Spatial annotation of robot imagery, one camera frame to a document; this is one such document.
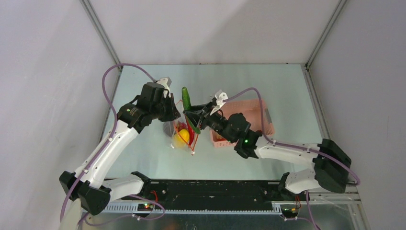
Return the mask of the green cucumber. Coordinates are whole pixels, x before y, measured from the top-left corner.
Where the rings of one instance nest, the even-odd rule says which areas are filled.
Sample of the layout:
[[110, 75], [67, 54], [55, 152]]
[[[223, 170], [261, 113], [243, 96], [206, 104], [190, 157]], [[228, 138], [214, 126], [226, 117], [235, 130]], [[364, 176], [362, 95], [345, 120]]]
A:
[[[192, 106], [191, 99], [190, 99], [188, 89], [185, 86], [182, 87], [182, 89], [181, 89], [181, 97], [182, 97], [183, 110], [190, 108]], [[200, 134], [201, 133], [200, 129], [194, 129], [194, 128], [192, 128], [192, 129], [194, 130], [195, 134]]]

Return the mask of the red chili pepper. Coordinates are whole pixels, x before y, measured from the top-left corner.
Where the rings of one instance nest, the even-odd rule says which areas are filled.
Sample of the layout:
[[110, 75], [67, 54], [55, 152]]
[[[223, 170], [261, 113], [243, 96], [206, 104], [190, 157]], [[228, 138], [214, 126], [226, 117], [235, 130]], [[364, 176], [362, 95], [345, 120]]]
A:
[[191, 146], [194, 142], [194, 136], [195, 136], [195, 132], [192, 129], [192, 126], [190, 125], [190, 122], [188, 120], [186, 120], [186, 124], [187, 124], [187, 129], [189, 132], [189, 142], [188, 145]]

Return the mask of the clear zip bag orange zipper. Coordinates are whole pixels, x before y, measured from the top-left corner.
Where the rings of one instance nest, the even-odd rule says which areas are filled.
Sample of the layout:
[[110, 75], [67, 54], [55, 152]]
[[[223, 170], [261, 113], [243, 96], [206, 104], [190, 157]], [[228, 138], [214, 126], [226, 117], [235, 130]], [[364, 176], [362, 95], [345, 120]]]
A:
[[189, 121], [187, 121], [186, 116], [182, 113], [182, 100], [178, 100], [175, 105], [181, 117], [174, 121], [164, 122], [162, 126], [163, 133], [169, 146], [173, 150], [186, 152], [194, 156], [199, 134], [195, 133]]

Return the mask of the pink plastic basket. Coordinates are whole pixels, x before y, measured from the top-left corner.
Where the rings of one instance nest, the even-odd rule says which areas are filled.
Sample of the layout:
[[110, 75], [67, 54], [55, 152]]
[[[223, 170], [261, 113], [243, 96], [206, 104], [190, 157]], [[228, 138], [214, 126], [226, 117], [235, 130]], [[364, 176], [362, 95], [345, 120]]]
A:
[[227, 102], [223, 107], [223, 115], [229, 118], [232, 114], [242, 113], [245, 119], [251, 123], [250, 129], [254, 131], [262, 131], [267, 136], [273, 136], [275, 134], [274, 126], [268, 111], [266, 102], [262, 100], [263, 105], [263, 116], [264, 116], [264, 127], [265, 131], [262, 130], [262, 124], [260, 121], [260, 105], [258, 99], [249, 99], [241, 101]]

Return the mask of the yellow mango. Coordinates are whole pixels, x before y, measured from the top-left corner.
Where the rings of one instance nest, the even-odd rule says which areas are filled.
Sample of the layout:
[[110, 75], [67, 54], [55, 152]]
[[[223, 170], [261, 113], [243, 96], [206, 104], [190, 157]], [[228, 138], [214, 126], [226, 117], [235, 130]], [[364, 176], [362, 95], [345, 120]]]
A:
[[174, 148], [183, 148], [189, 142], [189, 132], [187, 129], [183, 129], [179, 132], [175, 132], [172, 137], [172, 145]]

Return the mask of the red grape bunch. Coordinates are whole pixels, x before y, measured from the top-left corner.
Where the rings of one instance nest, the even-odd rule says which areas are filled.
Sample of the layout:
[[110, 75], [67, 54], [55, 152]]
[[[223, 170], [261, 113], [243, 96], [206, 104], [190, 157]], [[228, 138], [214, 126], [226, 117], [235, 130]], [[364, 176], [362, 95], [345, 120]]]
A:
[[181, 131], [181, 130], [183, 130], [183, 129], [187, 129], [187, 125], [186, 125], [186, 123], [184, 123], [184, 122], [177, 121], [177, 123], [176, 123], [176, 129], [177, 129], [178, 131]]

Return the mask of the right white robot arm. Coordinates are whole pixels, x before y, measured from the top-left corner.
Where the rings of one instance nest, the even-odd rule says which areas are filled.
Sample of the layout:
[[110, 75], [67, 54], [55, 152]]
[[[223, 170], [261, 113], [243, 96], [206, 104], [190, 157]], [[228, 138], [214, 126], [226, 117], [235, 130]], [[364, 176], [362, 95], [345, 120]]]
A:
[[233, 143], [234, 151], [244, 159], [274, 159], [304, 166], [299, 172], [286, 172], [280, 179], [279, 196], [291, 200], [305, 190], [323, 188], [342, 194], [349, 183], [350, 157], [332, 140], [323, 139], [319, 144], [300, 146], [278, 142], [251, 130], [251, 124], [242, 113], [225, 118], [213, 112], [212, 103], [192, 106], [184, 110], [193, 128], [207, 127]]

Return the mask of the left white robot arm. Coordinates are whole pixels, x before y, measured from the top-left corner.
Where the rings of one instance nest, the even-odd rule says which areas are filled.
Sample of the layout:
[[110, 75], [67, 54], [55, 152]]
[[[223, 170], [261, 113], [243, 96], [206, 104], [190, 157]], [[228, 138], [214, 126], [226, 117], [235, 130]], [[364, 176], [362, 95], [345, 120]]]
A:
[[132, 194], [147, 199], [151, 186], [134, 174], [110, 182], [104, 179], [126, 146], [154, 119], [171, 122], [178, 118], [180, 113], [166, 78], [144, 84], [140, 95], [119, 109], [112, 129], [85, 162], [74, 172], [60, 175], [68, 199], [78, 199], [91, 215], [100, 214], [111, 201]]

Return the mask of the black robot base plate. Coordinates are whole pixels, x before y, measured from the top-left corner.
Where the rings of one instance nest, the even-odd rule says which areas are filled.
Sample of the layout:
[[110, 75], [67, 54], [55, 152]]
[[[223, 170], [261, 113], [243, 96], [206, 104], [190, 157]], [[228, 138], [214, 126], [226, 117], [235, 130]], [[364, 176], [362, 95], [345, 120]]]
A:
[[136, 195], [158, 201], [163, 207], [254, 210], [276, 202], [305, 201], [305, 193], [290, 194], [277, 181], [149, 180]]

